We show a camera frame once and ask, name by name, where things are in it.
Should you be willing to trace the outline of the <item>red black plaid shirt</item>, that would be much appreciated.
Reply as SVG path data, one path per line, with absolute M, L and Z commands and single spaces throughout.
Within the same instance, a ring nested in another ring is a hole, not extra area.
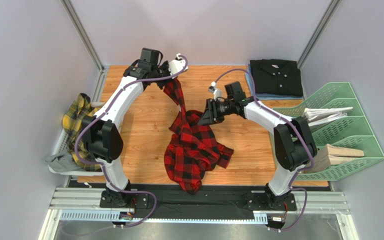
M 179 80 L 168 83 L 163 92 L 179 107 L 169 128 L 173 134 L 164 153 L 164 167 L 171 181 L 194 195 L 202 187 L 206 172 L 216 166 L 227 168 L 234 150 L 219 143 L 210 126 L 199 125 L 201 111 L 186 109 Z

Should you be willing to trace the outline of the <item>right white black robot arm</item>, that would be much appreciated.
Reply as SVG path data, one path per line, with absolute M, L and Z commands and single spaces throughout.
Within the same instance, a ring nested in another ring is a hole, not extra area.
M 225 85 L 227 97 L 222 97 L 222 91 L 216 85 L 212 82 L 208 88 L 213 97 L 207 99 L 198 124 L 220 124 L 225 116 L 238 115 L 269 131 L 274 138 L 278 167 L 272 179 L 265 185 L 263 204 L 268 209 L 284 206 L 299 172 L 307 164 L 311 164 L 317 154 L 308 122 L 303 117 L 283 115 L 256 98 L 247 97 L 238 81 Z

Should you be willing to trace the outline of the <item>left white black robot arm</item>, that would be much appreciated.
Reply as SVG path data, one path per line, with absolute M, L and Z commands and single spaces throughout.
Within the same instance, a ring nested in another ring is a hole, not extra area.
M 106 180 L 100 207 L 127 208 L 141 191 L 132 191 L 120 156 L 124 142 L 120 129 L 133 102 L 152 83 L 160 89 L 188 69 L 187 58 L 178 53 L 171 61 L 155 49 L 143 48 L 140 58 L 124 71 L 121 82 L 109 100 L 93 116 L 85 116 L 75 141 L 74 151 L 84 164 L 99 165 Z

